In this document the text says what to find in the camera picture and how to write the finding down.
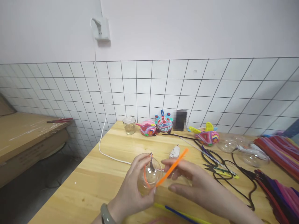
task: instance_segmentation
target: red-handled pliers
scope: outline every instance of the red-handled pliers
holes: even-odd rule
[[[73,120],[73,118],[63,118],[63,119],[59,119],[59,120],[47,121],[47,123],[64,123],[64,122],[69,122],[72,120]]]

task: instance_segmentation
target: hand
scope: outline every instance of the hand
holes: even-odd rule
[[[116,223],[121,223],[125,217],[143,211],[154,204],[156,188],[153,188],[146,196],[142,196],[137,188],[140,170],[150,160],[149,153],[135,157],[117,195],[109,202],[107,208]]]
[[[161,162],[167,172],[176,159]],[[176,180],[184,176],[192,181],[192,186],[172,184],[169,190],[202,206],[215,215],[229,219],[235,223],[263,223],[240,199],[219,184],[206,171],[194,163],[182,160],[175,172],[168,178]]]

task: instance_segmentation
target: wrist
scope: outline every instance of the wrist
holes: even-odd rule
[[[112,199],[108,205],[107,209],[116,223],[121,223],[126,215],[122,212],[121,205],[114,199]]]

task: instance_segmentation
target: bundle of pipe cleaners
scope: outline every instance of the bundle of pipe cleaners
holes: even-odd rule
[[[279,223],[298,224],[299,192],[271,179],[260,170],[255,170],[255,174],[255,180],[267,195],[275,218]]]
[[[254,143],[299,181],[299,147],[291,139],[275,135],[258,138]]]

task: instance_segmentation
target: colorful tiger head craft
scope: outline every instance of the colorful tiger head craft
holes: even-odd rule
[[[140,131],[143,135],[149,137],[149,136],[155,136],[156,132],[156,124],[152,120],[145,120],[141,124],[136,124],[140,126]]]
[[[189,129],[195,133],[195,137],[203,145],[212,146],[219,142],[219,134],[216,132],[217,128],[214,128],[210,122],[206,123],[206,127],[200,127],[199,129],[189,127]]]
[[[167,113],[166,116],[164,116],[164,111],[161,110],[161,117],[159,117],[158,115],[156,115],[156,125],[157,128],[164,133],[169,132],[172,129],[172,122],[173,119],[170,118],[170,113]]]

